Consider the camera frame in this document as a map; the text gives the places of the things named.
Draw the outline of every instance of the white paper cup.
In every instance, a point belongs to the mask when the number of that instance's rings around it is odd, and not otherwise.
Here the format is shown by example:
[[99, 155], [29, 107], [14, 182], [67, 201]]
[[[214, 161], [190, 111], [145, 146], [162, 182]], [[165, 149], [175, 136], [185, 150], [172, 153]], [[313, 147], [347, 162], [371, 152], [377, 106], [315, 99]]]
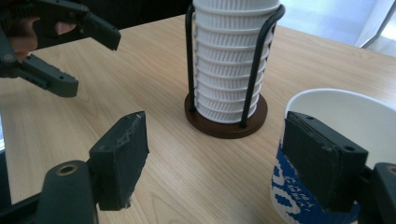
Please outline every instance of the white paper cup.
[[[224, 30], [214, 29], [196, 22], [195, 38], [208, 45], [223, 47], [255, 47], [260, 29], [250, 30]], [[269, 45], [274, 37], [272, 32], [268, 32], [265, 37], [265, 45]]]
[[[252, 106], [249, 109], [247, 117], [253, 115], [254, 111], [256, 110], [256, 105]], [[197, 111], [205, 118], [215, 121], [217, 123], [237, 123], [241, 121], [242, 118], [242, 111], [241, 112], [224, 112], [224, 111], [216, 111], [210, 109], [204, 105], [201, 105], [199, 102], [196, 104]]]
[[217, 10], [276, 10], [279, 7], [278, 0], [193, 0], [197, 7], [207, 7]]
[[196, 8], [194, 18], [199, 24], [215, 29], [246, 30], [262, 28], [265, 21], [271, 16], [271, 14], [256, 15], [249, 12], [233, 15], [221, 13], [222, 11], [205, 11]]
[[[200, 39], [196, 39], [195, 51], [202, 57], [211, 61], [224, 63], [248, 63], [254, 59], [256, 47], [223, 47], [207, 44]], [[269, 46], [262, 49], [262, 58], [267, 58], [270, 52]]]
[[[396, 110], [376, 99], [351, 91], [316, 89], [292, 97], [286, 106], [285, 117], [288, 111], [314, 117], [368, 150], [366, 165], [372, 169], [378, 162], [396, 162]], [[300, 190], [297, 197], [290, 191], [296, 188]], [[282, 139], [276, 157], [271, 199], [276, 211], [288, 223], [351, 223], [359, 213], [357, 205], [350, 213], [323, 211], [283, 156]]]
[[[200, 55], [199, 53], [195, 54], [195, 65], [208, 74], [216, 74], [219, 76], [226, 77], [240, 77], [246, 74], [250, 74], [252, 62], [246, 63], [225, 63], [225, 62], [217, 62], [210, 59], [207, 59]], [[263, 70], [267, 65], [267, 61], [262, 58], [259, 71]]]
[[[222, 89], [242, 89], [248, 86], [250, 75], [242, 77], [223, 77], [213, 74], [208, 74], [201, 71], [199, 68], [196, 69], [196, 79], [199, 82], [205, 83], [207, 86], [217, 87]], [[264, 72], [261, 71], [257, 74], [256, 84], [262, 82], [264, 78]]]
[[[250, 108], [259, 102], [259, 94], [255, 94], [251, 98]], [[239, 101], [221, 101], [219, 99], [210, 98], [203, 93], [197, 92], [196, 100], [205, 107], [220, 112], [242, 112], [245, 100]]]
[[[247, 88], [222, 89], [222, 88], [208, 86], [207, 84], [199, 82], [199, 81], [197, 81], [196, 89], [199, 92], [202, 92], [203, 94], [205, 94], [211, 98], [219, 99], [221, 101], [244, 100], [244, 99], [246, 99], [246, 95], [247, 95]], [[262, 89], [262, 84], [261, 83], [256, 84], [254, 87], [254, 90], [253, 90], [253, 94], [260, 92], [261, 89]]]

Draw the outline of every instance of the robotic arm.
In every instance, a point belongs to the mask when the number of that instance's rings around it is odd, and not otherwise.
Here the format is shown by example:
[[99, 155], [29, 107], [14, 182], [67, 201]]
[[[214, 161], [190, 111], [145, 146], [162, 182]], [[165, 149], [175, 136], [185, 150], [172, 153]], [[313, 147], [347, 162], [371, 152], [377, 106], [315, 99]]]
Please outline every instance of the robotic arm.
[[64, 43], [54, 29], [58, 21], [74, 23], [77, 26], [78, 34], [74, 32], [69, 41], [90, 36], [112, 50], [116, 50], [120, 43], [120, 32], [117, 28], [91, 14], [84, 5], [65, 0], [3, 0], [0, 5], [0, 77], [21, 77], [62, 97], [76, 96], [78, 81], [35, 55], [19, 63], [8, 43], [7, 33], [12, 22], [27, 17], [40, 18], [42, 35], [52, 39], [52, 45]]

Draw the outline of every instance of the stack of paper cups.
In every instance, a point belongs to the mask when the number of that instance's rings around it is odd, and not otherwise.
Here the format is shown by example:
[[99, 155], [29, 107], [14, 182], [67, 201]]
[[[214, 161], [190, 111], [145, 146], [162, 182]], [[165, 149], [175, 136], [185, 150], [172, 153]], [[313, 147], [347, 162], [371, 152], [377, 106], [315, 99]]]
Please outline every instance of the stack of paper cups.
[[[241, 120], [257, 38], [278, 0], [193, 0], [195, 105], [218, 123]], [[273, 33], [269, 32], [248, 112], [256, 110]]]

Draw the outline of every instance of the brown wooden base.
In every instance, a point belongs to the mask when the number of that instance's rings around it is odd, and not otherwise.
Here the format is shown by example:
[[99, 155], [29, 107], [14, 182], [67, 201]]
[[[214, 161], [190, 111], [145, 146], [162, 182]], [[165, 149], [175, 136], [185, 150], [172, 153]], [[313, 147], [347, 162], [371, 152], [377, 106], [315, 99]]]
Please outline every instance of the brown wooden base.
[[257, 132], [267, 118], [268, 105], [260, 95], [254, 114], [247, 120], [247, 127], [241, 128], [238, 123], [222, 124], [204, 118], [198, 111], [190, 112], [190, 96], [184, 101], [184, 111], [187, 120], [199, 131], [217, 138], [235, 139], [242, 138]]

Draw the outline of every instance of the wooden table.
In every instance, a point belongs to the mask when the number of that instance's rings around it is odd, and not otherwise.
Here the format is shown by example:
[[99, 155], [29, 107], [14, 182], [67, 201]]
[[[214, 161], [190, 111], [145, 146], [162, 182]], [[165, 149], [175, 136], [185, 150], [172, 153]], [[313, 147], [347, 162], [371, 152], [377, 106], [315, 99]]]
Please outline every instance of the wooden table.
[[122, 116], [147, 113], [150, 154], [132, 207], [99, 212], [101, 223], [283, 223], [270, 201], [271, 175], [291, 96], [313, 88], [356, 91], [396, 106], [396, 59], [277, 27], [262, 95], [267, 120], [251, 136], [217, 139], [184, 115], [188, 93], [184, 17], [123, 30], [118, 51], [84, 39], [35, 54], [79, 80], [57, 97], [2, 79], [12, 201], [41, 191], [45, 173], [85, 161]]

